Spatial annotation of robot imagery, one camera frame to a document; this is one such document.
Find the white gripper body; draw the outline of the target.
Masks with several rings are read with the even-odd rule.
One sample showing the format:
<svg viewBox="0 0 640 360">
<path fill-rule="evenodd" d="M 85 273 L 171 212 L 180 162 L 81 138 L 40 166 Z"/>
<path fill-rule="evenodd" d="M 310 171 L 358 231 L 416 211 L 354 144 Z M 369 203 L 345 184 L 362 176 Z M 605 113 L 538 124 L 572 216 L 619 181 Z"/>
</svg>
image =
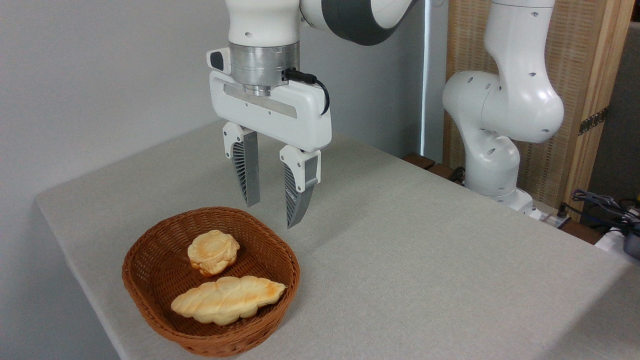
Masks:
<svg viewBox="0 0 640 360">
<path fill-rule="evenodd" d="M 277 86 L 269 96 L 250 94 L 231 76 L 228 47 L 206 53 L 212 105 L 218 117 L 305 152 L 315 152 L 332 139 L 330 112 L 322 114 L 324 91 L 291 81 Z"/>
</svg>

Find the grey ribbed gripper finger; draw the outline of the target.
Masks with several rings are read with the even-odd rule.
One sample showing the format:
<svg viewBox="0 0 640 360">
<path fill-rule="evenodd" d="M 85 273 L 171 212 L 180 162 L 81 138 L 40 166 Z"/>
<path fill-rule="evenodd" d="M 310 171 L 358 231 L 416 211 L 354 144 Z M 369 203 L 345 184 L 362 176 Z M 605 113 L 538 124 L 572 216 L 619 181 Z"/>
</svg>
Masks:
<svg viewBox="0 0 640 360">
<path fill-rule="evenodd" d="M 286 227 L 297 225 L 306 214 L 315 185 L 321 182 L 322 152 L 304 152 L 292 145 L 279 151 L 285 170 Z"/>
<path fill-rule="evenodd" d="M 224 152 L 231 159 L 247 207 L 260 202 L 258 132 L 231 121 L 222 128 Z"/>
</svg>

